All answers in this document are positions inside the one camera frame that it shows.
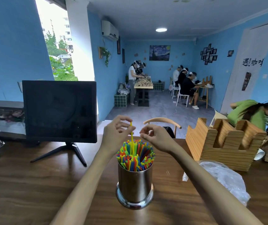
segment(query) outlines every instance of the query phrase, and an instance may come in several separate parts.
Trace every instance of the parked car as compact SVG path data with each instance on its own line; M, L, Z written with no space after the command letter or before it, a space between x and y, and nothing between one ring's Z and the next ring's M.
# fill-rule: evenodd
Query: parked car
M56 59L56 60L60 60L61 63L64 63L65 62L65 60L63 58L56 57L56 56L53 56L53 55L49 55L49 56L52 57L52 58L54 58L54 59Z
M62 59L64 59L64 61L67 61L68 59L71 58L71 55L69 55L69 54L67 54L67 55L59 55L59 56L57 56L57 58L62 58Z

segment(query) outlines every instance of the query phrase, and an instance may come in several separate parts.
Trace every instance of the monitor screen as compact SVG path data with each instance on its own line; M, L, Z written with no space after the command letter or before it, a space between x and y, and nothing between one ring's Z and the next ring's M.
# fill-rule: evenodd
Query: monitor screen
M24 80L26 138L96 143L95 81Z

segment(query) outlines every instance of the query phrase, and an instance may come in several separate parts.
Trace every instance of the door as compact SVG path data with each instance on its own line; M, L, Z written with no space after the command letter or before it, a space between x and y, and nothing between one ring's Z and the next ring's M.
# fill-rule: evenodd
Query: door
M268 51L268 24L246 29L222 103L221 113L230 113L230 103L250 99Z

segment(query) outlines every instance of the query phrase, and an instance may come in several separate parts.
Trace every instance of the ceiling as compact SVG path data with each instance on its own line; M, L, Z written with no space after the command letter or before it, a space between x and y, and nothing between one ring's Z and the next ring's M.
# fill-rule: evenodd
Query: ceiling
M268 0L173 1L90 0L90 3L128 40L192 40L268 8ZM158 33L155 31L158 27L168 30Z

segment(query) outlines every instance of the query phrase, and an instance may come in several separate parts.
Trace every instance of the blue wall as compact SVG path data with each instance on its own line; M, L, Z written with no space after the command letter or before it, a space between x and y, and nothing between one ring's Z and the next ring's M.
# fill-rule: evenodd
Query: blue wall
M88 11L88 22L92 47L94 76L96 81L99 120L102 121L114 106L114 95L119 83L125 82L126 64L123 64L122 49L125 41L121 38L120 55L117 54L117 42L102 36L101 19L97 14ZM105 47L112 54L108 67L105 66L105 57L98 58L98 47Z
M23 101L18 81L54 80L35 0L0 0L0 100Z
M194 69L198 73L198 76L200 76L199 79L212 75L212 83L215 84L215 88L210 89L209 105L217 111L219 111L222 106L244 29L264 25L265 23L268 23L268 13L197 41L193 59ZM204 61L201 60L200 52L210 43L212 44L211 47L217 48L217 61L204 65ZM235 50L232 57L227 57L229 50ZM268 74L268 53L252 93L252 99L258 102L268 100L268 77L263 79L263 74Z
M150 45L170 45L169 61L149 61ZM173 71L180 64L192 71L193 49L193 41L128 41L125 50L127 68L135 60L141 60L147 63L147 67L143 72L149 74L152 81L165 81L165 88L168 88L169 77L172 77Z

